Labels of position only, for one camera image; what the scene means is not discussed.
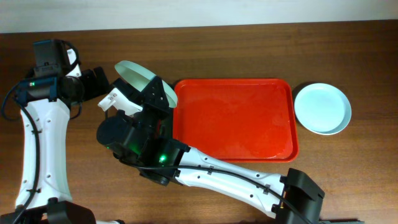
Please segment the green plate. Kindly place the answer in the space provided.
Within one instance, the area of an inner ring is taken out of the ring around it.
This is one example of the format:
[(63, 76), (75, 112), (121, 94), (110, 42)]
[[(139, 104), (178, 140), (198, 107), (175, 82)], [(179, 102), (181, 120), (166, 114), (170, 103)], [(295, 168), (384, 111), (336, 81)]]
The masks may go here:
[[(114, 66), (119, 75), (138, 91), (142, 91), (153, 78), (155, 73), (147, 68), (127, 60), (122, 60)], [(178, 98), (172, 87), (162, 80), (163, 88), (170, 108), (176, 108)]]

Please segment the light blue plate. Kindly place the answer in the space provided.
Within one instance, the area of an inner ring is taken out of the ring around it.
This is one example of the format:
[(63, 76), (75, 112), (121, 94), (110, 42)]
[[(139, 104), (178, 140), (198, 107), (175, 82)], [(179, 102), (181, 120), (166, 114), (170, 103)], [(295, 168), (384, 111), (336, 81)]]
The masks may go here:
[(298, 91), (294, 111), (305, 129), (325, 136), (342, 132), (352, 117), (348, 97), (337, 87), (326, 83), (312, 83)]

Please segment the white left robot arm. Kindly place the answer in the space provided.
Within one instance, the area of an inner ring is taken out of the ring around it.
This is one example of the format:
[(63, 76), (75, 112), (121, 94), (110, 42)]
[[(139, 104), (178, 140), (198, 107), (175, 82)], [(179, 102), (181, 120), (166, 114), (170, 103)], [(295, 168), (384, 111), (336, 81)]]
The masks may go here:
[(109, 81), (101, 67), (34, 74), (14, 86), (24, 125), (22, 182), (14, 212), (1, 223), (97, 223), (72, 202), (67, 180), (66, 135), (70, 108), (103, 95)]

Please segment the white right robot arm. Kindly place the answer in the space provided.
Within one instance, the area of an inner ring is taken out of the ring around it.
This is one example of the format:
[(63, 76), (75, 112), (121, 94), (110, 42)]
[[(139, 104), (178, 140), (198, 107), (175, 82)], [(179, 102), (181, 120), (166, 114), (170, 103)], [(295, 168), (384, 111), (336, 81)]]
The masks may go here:
[(304, 172), (287, 175), (245, 169), (210, 157), (162, 134), (178, 99), (171, 87), (154, 77), (142, 84), (114, 81), (99, 107), (116, 109), (105, 117), (96, 138), (122, 164), (159, 185), (173, 182), (235, 198), (277, 223), (318, 223), (324, 191)]

